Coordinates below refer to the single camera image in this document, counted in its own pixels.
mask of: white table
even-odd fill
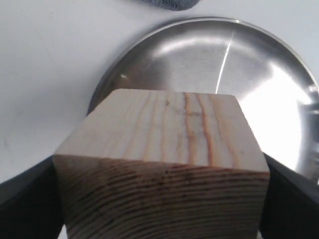
[[[143,33],[173,19],[237,18],[284,40],[319,77],[318,9],[313,0],[201,0],[182,12],[138,0],[2,0],[0,182],[55,151],[105,70]]]

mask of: gray cloth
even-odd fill
[[[142,0],[159,6],[161,8],[173,10],[173,11],[182,11],[187,10],[195,6],[199,0]]]

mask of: metal bowl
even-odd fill
[[[89,112],[118,88],[234,95],[261,149],[318,181],[318,86],[300,57],[263,29],[216,17],[161,27],[108,69]]]

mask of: pine wood block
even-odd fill
[[[54,164],[70,239],[254,239],[269,181],[227,95],[116,90]]]

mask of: block face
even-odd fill
[[[68,238],[256,238],[269,175],[54,157]]]
[[[56,154],[267,172],[233,96],[116,90]]]

